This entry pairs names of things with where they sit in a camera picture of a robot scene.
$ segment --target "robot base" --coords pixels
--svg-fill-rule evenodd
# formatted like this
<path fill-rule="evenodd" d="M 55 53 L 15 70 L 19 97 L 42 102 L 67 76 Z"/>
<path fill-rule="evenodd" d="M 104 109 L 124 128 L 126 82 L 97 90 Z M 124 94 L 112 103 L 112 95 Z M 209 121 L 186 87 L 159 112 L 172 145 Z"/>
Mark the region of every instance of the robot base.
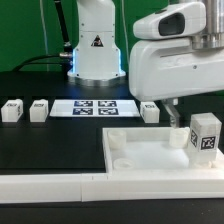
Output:
<path fill-rule="evenodd" d="M 74 76 L 68 75 L 69 82 L 83 85 L 83 86 L 106 87 L 106 86 L 121 84 L 125 80 L 126 80 L 125 72 L 123 74 L 120 74 L 118 77 L 114 79 L 103 79 L 103 80 L 84 79 L 77 76 L 74 77 Z"/>

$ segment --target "white platform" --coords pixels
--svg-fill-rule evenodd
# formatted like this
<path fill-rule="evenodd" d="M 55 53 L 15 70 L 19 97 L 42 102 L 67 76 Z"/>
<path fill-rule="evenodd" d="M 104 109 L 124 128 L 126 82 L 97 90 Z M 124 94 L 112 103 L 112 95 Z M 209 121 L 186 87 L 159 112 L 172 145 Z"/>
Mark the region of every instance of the white platform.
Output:
<path fill-rule="evenodd" d="M 55 100 L 52 117 L 140 117 L 134 100 Z"/>
<path fill-rule="evenodd" d="M 224 197 L 224 155 L 216 168 L 188 168 L 184 149 L 168 145 L 170 128 L 122 128 L 126 147 L 113 150 L 103 129 L 105 174 L 0 176 L 0 203 Z M 116 170 L 114 161 L 133 161 Z"/>

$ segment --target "cube with marker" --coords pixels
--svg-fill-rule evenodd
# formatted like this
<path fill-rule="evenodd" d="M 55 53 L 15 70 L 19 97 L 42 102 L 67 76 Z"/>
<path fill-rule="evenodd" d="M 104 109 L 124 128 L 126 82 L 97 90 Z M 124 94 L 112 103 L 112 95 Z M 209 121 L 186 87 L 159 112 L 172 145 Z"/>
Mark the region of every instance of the cube with marker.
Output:
<path fill-rule="evenodd" d="M 30 122 L 45 122 L 48 110 L 47 100 L 35 100 L 30 107 Z"/>
<path fill-rule="evenodd" d="M 17 122 L 23 114 L 23 101 L 8 100 L 1 108 L 2 122 Z"/>
<path fill-rule="evenodd" d="M 188 151 L 196 162 L 216 159 L 222 123 L 212 113 L 191 116 Z"/>
<path fill-rule="evenodd" d="M 160 110 L 154 102 L 141 102 L 140 114 L 145 123 L 159 123 Z"/>

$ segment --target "green background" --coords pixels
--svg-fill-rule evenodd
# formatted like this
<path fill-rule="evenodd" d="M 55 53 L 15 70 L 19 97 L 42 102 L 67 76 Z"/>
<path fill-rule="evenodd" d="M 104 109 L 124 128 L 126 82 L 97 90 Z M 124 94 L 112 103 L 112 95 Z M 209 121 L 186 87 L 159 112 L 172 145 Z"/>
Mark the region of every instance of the green background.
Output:
<path fill-rule="evenodd" d="M 61 0 L 70 40 L 73 47 L 78 43 L 78 17 L 76 0 Z M 122 68 L 127 71 L 126 46 L 122 23 L 121 0 L 116 6 L 116 44 L 122 52 Z M 129 39 L 129 51 L 137 39 L 133 24 L 138 19 L 167 6 L 167 0 L 124 0 Z M 43 0 L 49 53 L 63 51 L 63 41 L 53 0 Z M 0 1 L 0 71 L 10 71 L 31 57 L 44 55 L 44 35 L 39 0 Z M 25 70 L 45 70 L 46 66 L 28 66 Z"/>

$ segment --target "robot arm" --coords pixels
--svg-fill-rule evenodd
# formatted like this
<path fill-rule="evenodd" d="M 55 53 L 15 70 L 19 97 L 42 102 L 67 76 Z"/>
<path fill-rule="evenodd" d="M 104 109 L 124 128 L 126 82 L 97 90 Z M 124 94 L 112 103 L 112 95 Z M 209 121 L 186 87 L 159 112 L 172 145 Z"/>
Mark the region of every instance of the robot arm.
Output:
<path fill-rule="evenodd" d="M 212 4 L 223 5 L 218 1 Z M 135 35 L 151 39 L 139 41 L 131 52 L 129 87 L 137 99 L 161 100 L 224 89 L 224 42 L 217 39 L 223 31 L 208 23 L 215 17 L 223 25 L 224 17 L 206 2 L 168 6 L 136 22 Z"/>

